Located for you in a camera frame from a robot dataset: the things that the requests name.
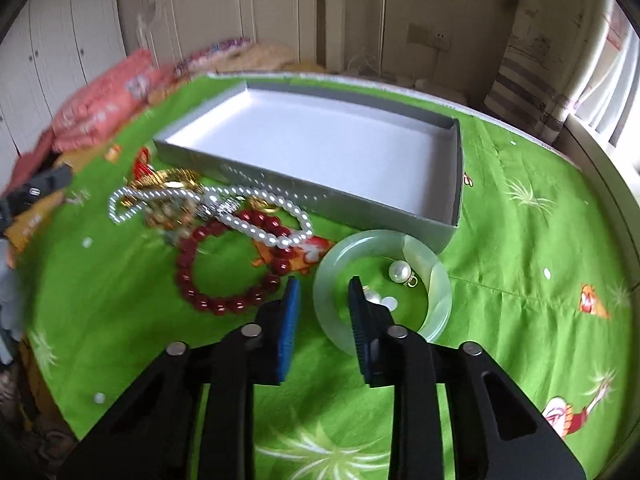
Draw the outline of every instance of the green bedsheet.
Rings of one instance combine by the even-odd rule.
[[[28,335],[51,393],[79,437],[167,343],[206,345],[252,318],[252,312],[219,318],[194,311],[174,285],[175,249],[141,217],[116,225],[107,216],[108,196],[123,184],[139,148],[238,81],[200,78],[127,127],[116,140],[122,147],[116,163],[98,157],[76,176],[69,193],[84,191],[90,198],[63,205],[24,255],[21,268],[33,291]],[[457,347],[478,341],[540,410],[569,413],[558,431],[568,433],[567,444],[592,478],[622,437],[617,429],[632,372],[626,281],[594,193],[571,164],[506,129],[427,101],[354,89],[460,120],[462,214],[441,255],[453,307],[437,342]],[[313,147],[299,156],[312,163]],[[334,242],[354,232],[318,216],[312,221],[316,234]],[[205,292],[237,294],[264,273],[250,265],[257,251],[246,237],[208,238],[202,248],[194,278]],[[386,478],[392,391],[365,386],[356,359],[324,336],[312,303],[314,269],[301,278],[288,380],[256,391],[257,478]],[[379,261],[354,270],[363,282],[392,293]],[[415,294],[420,301],[420,291]],[[424,307],[412,309],[400,299],[394,318],[417,329]],[[582,312],[581,304],[596,315]],[[94,402],[97,392],[106,395],[105,404]],[[441,411],[451,478],[449,421]]]

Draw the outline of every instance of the white wardrobe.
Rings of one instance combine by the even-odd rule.
[[[76,90],[124,59],[116,0],[29,0],[0,43],[0,190]]]

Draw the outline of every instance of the beige wall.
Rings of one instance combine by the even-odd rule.
[[[517,0],[387,0],[383,69],[464,92],[479,105],[491,87],[506,46]],[[125,46],[137,47],[142,0],[118,0]],[[380,0],[347,0],[346,59],[377,54]],[[450,52],[406,44],[409,23],[436,27],[452,37]]]

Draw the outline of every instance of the metal screw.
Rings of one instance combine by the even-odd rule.
[[[482,347],[478,343],[474,343],[473,341],[467,341],[462,345],[462,349],[465,354],[469,355],[480,355],[482,353]]]
[[[393,325],[386,329],[386,333],[388,333],[391,337],[395,339],[402,339],[406,337],[408,332],[407,329],[402,325]]]
[[[255,323],[249,323],[240,329],[244,337],[257,337],[262,333],[262,327]]]
[[[182,355],[187,351],[187,345],[182,341],[174,341],[166,348],[166,352],[174,357]]]

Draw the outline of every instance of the bed headboard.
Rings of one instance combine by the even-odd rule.
[[[318,0],[152,0],[138,17],[138,42],[159,64],[242,36],[290,46],[298,60],[319,62],[320,31],[327,70],[341,72],[345,1],[324,0],[321,14]]]

